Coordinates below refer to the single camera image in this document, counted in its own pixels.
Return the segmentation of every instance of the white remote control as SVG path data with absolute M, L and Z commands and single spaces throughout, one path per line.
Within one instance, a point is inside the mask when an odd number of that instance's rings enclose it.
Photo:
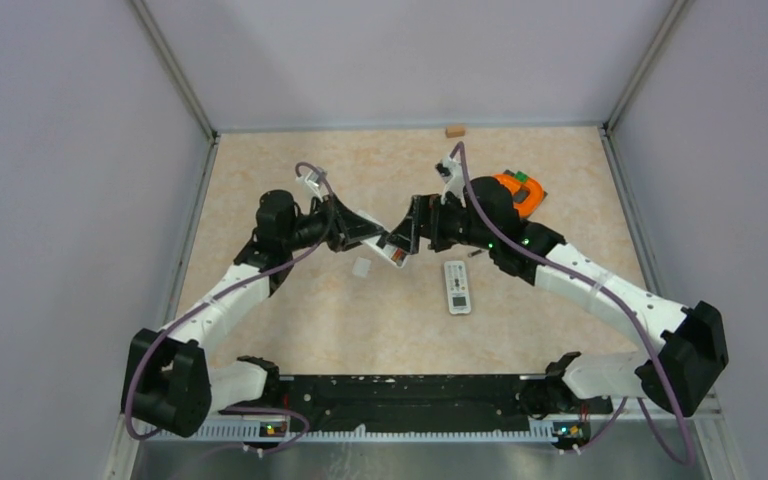
M 446 298 L 449 301 L 449 313 L 466 315 L 472 311 L 469 301 L 469 284 L 466 281 L 466 264 L 451 261 L 443 264 L 443 278 L 446 282 Z

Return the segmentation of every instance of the white small object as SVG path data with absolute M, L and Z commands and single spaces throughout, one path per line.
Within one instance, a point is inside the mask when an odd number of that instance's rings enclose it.
M 472 311 L 469 299 L 469 283 L 466 280 L 466 264 L 453 260 L 443 264 L 443 280 L 449 313 L 466 315 Z
M 369 273 L 370 265 L 372 265 L 372 262 L 369 259 L 358 257 L 357 260 L 355 260 L 355 266 L 352 267 L 352 273 L 356 277 L 366 278 L 366 275 Z
M 307 193 L 308 197 L 313 198 L 316 197 L 320 200 L 322 200 L 323 197 L 325 197 L 325 194 L 327 192 L 323 191 L 322 189 L 322 178 L 325 177 L 326 171 L 321 170 L 322 175 L 319 175 L 313 170 L 308 171 L 304 175 L 301 175 L 299 177 L 296 177 L 296 183 L 301 185 L 305 193 Z
M 443 157 L 443 160 L 440 160 L 440 163 L 437 164 L 437 173 L 446 182 L 446 185 L 443 186 L 443 195 L 440 198 L 440 203 L 446 203 L 446 193 L 448 192 L 452 192 L 456 197 L 463 200 L 463 187 L 465 185 L 463 167 L 457 155 Z

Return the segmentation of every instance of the small wooden block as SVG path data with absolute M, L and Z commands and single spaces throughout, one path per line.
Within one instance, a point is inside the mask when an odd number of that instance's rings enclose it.
M 446 127 L 446 138 L 463 137 L 466 135 L 466 126 L 449 125 Z

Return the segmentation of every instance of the orange object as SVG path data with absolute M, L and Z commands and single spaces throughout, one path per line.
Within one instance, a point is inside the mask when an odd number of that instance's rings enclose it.
M 449 125 L 446 127 L 446 138 L 463 137 L 466 135 L 466 127 L 463 125 Z
M 546 192 L 537 180 L 522 172 L 505 170 L 505 173 L 493 175 L 493 178 L 511 192 L 519 218 L 527 218 L 534 213 L 546 197 Z

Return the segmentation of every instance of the white wall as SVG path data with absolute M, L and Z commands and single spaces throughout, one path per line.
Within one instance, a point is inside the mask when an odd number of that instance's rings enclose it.
M 767 479 L 768 2 L 696 2 L 617 138 L 668 288 L 723 312 L 717 388 Z
M 220 130 L 599 122 L 671 0 L 149 0 Z
M 126 2 L 0 1 L 0 480 L 101 473 L 205 154 Z

